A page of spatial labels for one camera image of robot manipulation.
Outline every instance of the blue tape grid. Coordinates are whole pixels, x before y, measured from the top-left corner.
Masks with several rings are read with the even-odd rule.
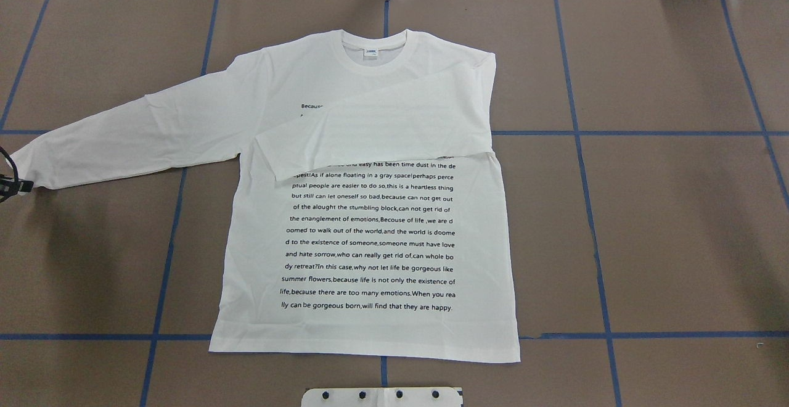
[[[31,37],[28,42],[28,47],[25,50],[25,55],[20,63],[17,76],[14,80],[6,106],[3,110],[2,118],[0,118],[0,134],[44,134],[47,129],[4,129],[9,111],[14,101],[14,96],[17,91],[20,79],[22,79],[25,65],[27,64],[28,57],[36,41],[36,36],[43,21],[43,16],[47,10],[47,5],[50,0],[44,0],[36,25],[32,31]],[[617,406],[622,405],[621,391],[619,389],[619,377],[616,370],[614,340],[632,340],[632,339],[758,339],[759,337],[789,337],[789,331],[666,331],[666,332],[613,332],[611,331],[611,322],[608,314],[608,304],[605,298],[605,285],[603,280],[603,269],[600,264],[600,252],[597,245],[597,231],[594,225],[594,212],[592,212],[592,203],[589,196],[589,183],[586,178],[586,165],[583,159],[583,146],[581,145],[581,136],[677,136],[677,137],[762,137],[766,143],[767,151],[769,151],[770,160],[772,162],[775,176],[777,177],[778,184],[783,193],[784,202],[789,208],[789,194],[787,194],[786,182],[781,174],[780,167],[775,157],[775,151],[772,148],[770,137],[786,137],[789,136],[789,131],[768,131],[764,118],[761,115],[758,101],[756,99],[753,86],[750,82],[745,63],[742,58],[742,53],[739,50],[739,45],[730,21],[729,12],[726,0],[721,0],[722,11],[727,25],[727,30],[732,40],[732,47],[736,55],[740,70],[742,72],[743,80],[750,96],[753,110],[756,114],[760,131],[583,131],[578,126],[578,116],[575,110],[575,99],[572,90],[572,80],[570,78],[570,66],[567,60],[566,43],[564,39],[564,30],[562,25],[562,17],[560,10],[560,1],[554,0],[554,8],[556,15],[556,25],[558,30],[558,39],[560,40],[560,48],[562,53],[562,62],[565,74],[565,81],[567,87],[567,97],[570,104],[570,115],[572,117],[573,129],[572,131],[493,131],[493,135],[499,136],[572,136],[575,139],[576,152],[578,156],[578,165],[581,174],[581,184],[584,191],[584,204],[586,204],[587,219],[589,222],[589,229],[592,233],[592,241],[594,242],[594,258],[595,265],[597,266],[597,281],[598,292],[600,294],[600,307],[601,315],[603,317],[603,333],[551,333],[542,334],[540,337],[521,336],[520,340],[606,340],[608,346],[608,358],[611,368],[611,381],[614,390],[615,402]],[[205,75],[208,71],[208,59],[211,50],[211,40],[214,33],[216,14],[219,8],[219,0],[214,0],[213,11],[211,13],[211,25],[208,30],[208,39],[206,39],[205,53],[203,54],[203,66],[200,75]],[[383,36],[389,36],[389,8],[390,0],[386,0],[383,5]],[[178,221],[181,215],[181,205],[183,202],[183,190],[186,184],[186,168],[183,168],[181,173],[181,183],[178,188],[178,199],[176,202],[175,214],[173,218],[173,225],[170,231],[170,243],[167,250],[167,258],[165,261],[163,277],[161,277],[160,298],[156,308],[156,317],[154,321],[154,328],[151,334],[0,334],[0,340],[143,340],[150,342],[149,361],[147,362],[146,374],[144,378],[143,390],[141,393],[140,405],[144,406],[147,403],[147,393],[150,389],[150,377],[153,373],[153,364],[155,361],[156,345],[158,342],[206,342],[211,339],[210,334],[161,334],[161,314],[163,314],[164,301],[166,297],[167,283],[170,277],[170,265],[172,264],[172,257],[174,253],[174,238],[178,229]],[[388,387],[388,369],[387,357],[380,357],[380,372],[381,372],[381,385]]]

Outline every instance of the sleeve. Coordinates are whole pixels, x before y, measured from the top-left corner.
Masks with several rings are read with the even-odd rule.
[[[256,141],[276,180],[316,168],[492,152],[493,55],[477,67],[366,92],[267,129]]]
[[[210,73],[43,134],[12,154],[36,187],[73,187],[236,157],[253,140],[271,72],[238,56]]]

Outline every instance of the white long-sleeve t-shirt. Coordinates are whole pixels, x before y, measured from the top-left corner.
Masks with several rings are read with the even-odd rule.
[[[48,132],[12,154],[63,188],[240,154],[211,351],[519,360],[495,56],[344,31]]]

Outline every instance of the black cable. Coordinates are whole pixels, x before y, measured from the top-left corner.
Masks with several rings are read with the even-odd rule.
[[[2,148],[2,146],[0,146],[0,154],[2,154],[2,156],[5,157],[6,160],[8,160],[8,163],[11,165],[11,169],[14,171],[14,177],[8,177],[7,179],[11,179],[14,185],[18,184],[19,170],[17,170],[17,164],[14,163],[14,159],[11,158],[11,156],[8,154],[8,152],[5,151],[5,149]],[[2,174],[0,174],[0,177],[4,179],[6,178],[6,176],[3,176]],[[11,197],[10,194],[6,196],[0,196],[0,202],[5,201],[9,197]]]

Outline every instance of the brown table surface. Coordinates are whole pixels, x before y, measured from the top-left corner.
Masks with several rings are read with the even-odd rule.
[[[0,404],[789,405],[789,0],[0,0],[0,144],[318,31],[497,54],[520,364],[214,354],[237,160],[0,205]]]

